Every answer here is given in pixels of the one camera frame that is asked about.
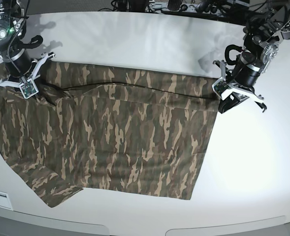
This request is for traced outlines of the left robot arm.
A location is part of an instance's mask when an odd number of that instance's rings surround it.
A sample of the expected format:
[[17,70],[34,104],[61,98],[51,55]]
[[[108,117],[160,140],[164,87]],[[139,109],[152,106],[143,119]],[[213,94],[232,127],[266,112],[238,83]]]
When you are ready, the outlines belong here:
[[254,86],[277,55],[280,44],[290,40],[290,0],[271,0],[269,5],[265,12],[255,13],[246,21],[243,46],[228,45],[224,60],[213,62],[221,70],[220,78],[212,85],[220,99],[221,114],[247,99],[263,111],[267,109]]

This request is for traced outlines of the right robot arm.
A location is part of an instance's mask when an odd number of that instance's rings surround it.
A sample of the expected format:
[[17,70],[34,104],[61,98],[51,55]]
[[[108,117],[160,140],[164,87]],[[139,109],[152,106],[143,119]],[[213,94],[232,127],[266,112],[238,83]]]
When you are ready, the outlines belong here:
[[43,43],[40,35],[29,43],[22,42],[27,32],[29,6],[30,1],[24,6],[20,0],[0,0],[0,63],[4,63],[9,73],[0,79],[0,88],[15,88],[25,99],[39,93],[35,80],[40,77],[40,68],[56,56],[53,52],[43,53],[39,59],[29,56],[28,49]]

